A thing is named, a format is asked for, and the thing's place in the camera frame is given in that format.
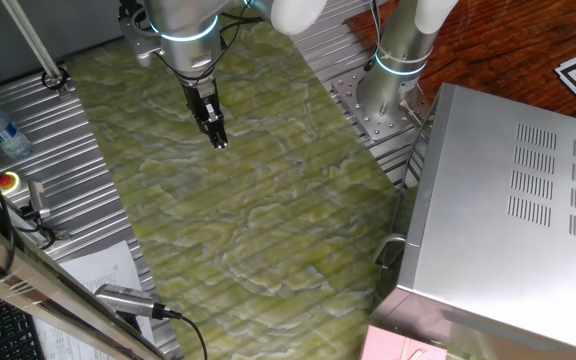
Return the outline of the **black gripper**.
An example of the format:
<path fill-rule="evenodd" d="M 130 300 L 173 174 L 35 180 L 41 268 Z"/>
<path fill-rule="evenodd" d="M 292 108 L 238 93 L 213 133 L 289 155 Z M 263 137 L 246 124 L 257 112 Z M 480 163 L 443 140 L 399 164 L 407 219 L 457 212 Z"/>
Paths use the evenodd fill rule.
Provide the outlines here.
<path fill-rule="evenodd" d="M 216 149 L 224 149 L 228 139 L 224 127 L 224 115 L 220 108 L 220 101 L 216 80 L 210 77 L 197 86 L 182 84 L 187 106 L 192 112 L 201 133 L 206 135 Z"/>

